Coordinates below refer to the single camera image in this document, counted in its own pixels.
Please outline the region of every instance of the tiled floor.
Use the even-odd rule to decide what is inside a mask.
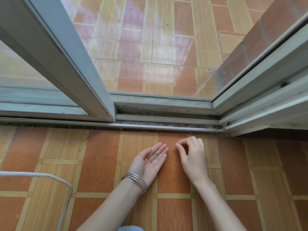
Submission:
[[[124,224],[146,231],[215,230],[185,175],[182,134],[0,127],[1,170],[47,172],[75,189],[63,230],[105,200],[142,149],[170,148],[153,185]],[[248,231],[308,230],[308,142],[201,136],[211,180]],[[49,179],[0,178],[0,230],[56,230],[68,190]]]
[[[61,1],[108,90],[204,98],[218,92],[214,70],[273,2]],[[1,54],[1,79],[52,86],[14,52]]]

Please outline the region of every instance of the white cable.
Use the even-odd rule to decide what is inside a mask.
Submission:
[[[60,223],[58,226],[58,231],[61,231],[61,227],[62,227],[62,223],[64,220],[64,215],[66,213],[66,210],[68,208],[68,204],[73,196],[73,192],[74,192],[74,188],[71,184],[69,184],[67,181],[56,177],[52,174],[48,174],[48,173],[33,173],[33,172],[11,172],[11,171],[0,171],[0,176],[29,176],[29,177],[49,177],[52,178],[56,181],[62,182],[63,184],[67,185],[70,189],[71,189],[71,193],[70,196],[68,197],[67,203],[65,205],[64,211],[62,213],[61,219],[60,219]]]

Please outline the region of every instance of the bracelet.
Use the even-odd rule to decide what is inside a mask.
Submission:
[[[147,190],[147,184],[144,182],[144,180],[139,177],[137,174],[134,173],[127,173],[125,174],[121,180],[123,180],[123,178],[125,177],[129,177],[130,179],[133,179],[134,181],[138,182],[140,184],[140,186],[143,189],[143,193]]]

